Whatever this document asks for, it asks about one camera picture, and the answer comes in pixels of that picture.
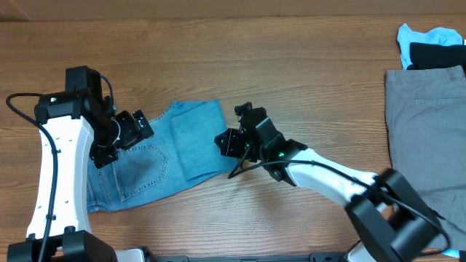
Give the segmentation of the light blue denim jeans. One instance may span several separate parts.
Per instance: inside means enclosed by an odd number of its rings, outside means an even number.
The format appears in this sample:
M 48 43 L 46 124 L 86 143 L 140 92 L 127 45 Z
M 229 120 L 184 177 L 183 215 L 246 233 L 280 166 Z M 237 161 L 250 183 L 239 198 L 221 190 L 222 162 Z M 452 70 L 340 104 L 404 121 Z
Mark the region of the light blue denim jeans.
M 154 135 L 98 169 L 88 164 L 87 210 L 113 212 L 155 202 L 233 170 L 214 143 L 226 131 L 218 100 L 173 101 L 149 120 Z

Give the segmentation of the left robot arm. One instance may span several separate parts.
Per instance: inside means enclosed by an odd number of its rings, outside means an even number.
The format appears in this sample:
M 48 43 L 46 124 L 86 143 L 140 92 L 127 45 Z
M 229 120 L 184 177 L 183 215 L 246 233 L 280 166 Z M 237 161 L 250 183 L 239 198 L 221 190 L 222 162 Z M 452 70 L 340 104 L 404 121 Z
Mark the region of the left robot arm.
M 39 128 L 42 161 L 33 217 L 23 242 L 10 244 L 8 261 L 154 261 L 147 247 L 116 251 L 92 234 L 87 214 L 88 164 L 104 167 L 154 134 L 142 111 L 117 112 L 103 96 L 107 78 L 87 66 L 66 69 L 62 92 L 40 94 L 29 117 Z

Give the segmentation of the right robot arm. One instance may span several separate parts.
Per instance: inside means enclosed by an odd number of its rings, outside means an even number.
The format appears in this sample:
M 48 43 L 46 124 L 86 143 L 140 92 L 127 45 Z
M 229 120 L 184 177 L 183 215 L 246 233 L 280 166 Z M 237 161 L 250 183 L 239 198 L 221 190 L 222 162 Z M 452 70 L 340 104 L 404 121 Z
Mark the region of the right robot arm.
M 242 163 L 249 161 L 276 181 L 316 191 L 342 206 L 359 236 L 342 256 L 344 261 L 412 261 L 429 256 L 426 248 L 438 236 L 451 245 L 438 215 L 398 171 L 378 175 L 332 162 L 303 143 L 285 139 L 265 108 L 245 103 L 234 112 L 239 128 L 214 139 L 222 155 L 239 160 L 229 177 L 246 172 Z

